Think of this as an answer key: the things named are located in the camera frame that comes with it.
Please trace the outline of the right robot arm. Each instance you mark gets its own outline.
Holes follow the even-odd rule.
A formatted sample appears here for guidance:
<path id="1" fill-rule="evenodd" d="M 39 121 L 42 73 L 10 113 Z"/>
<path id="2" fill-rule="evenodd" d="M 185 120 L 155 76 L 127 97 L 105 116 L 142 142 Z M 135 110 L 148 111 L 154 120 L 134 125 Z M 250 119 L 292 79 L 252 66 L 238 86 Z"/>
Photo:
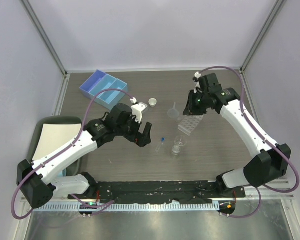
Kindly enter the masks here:
<path id="1" fill-rule="evenodd" d="M 286 175 L 291 149 L 278 144 L 258 125 L 233 88 L 223 88 L 215 73 L 202 76 L 196 72 L 196 86 L 189 91 L 185 116 L 203 116 L 209 109 L 221 115 L 237 132 L 247 147 L 251 161 L 244 167 L 222 173 L 216 178 L 216 193 L 223 198 L 234 188 L 255 188 Z"/>

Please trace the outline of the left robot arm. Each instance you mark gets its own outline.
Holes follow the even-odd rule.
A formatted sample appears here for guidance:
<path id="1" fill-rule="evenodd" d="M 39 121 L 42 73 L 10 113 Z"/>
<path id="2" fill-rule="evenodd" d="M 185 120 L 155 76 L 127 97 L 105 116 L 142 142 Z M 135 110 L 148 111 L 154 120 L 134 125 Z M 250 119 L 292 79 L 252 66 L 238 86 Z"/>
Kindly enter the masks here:
<path id="1" fill-rule="evenodd" d="M 18 190 L 33 209 L 58 196 L 76 194 L 87 200 L 92 199 L 97 192 L 96 181 L 88 173 L 67 177 L 58 175 L 81 157 L 116 137 L 123 137 L 140 148 L 150 144 L 152 124 L 147 122 L 143 132 L 139 131 L 147 107 L 143 102 L 132 106 L 118 103 L 102 118 L 89 121 L 80 136 L 75 136 L 54 152 L 33 163 L 26 159 L 21 161 L 17 166 Z"/>

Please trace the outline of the blue capped test tube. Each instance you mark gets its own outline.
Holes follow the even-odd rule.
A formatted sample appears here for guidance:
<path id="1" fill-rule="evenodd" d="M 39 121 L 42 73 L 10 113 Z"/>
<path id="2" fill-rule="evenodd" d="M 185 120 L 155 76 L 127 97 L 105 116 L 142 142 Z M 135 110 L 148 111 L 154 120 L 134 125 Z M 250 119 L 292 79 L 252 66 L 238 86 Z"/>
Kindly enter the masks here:
<path id="1" fill-rule="evenodd" d="M 165 138 L 162 137 L 162 138 L 160 139 L 160 142 L 159 142 L 159 144 L 157 145 L 155 151 L 156 151 L 156 152 L 159 152 L 159 150 L 160 150 L 161 147 L 164 145 L 164 143 L 165 143 Z"/>

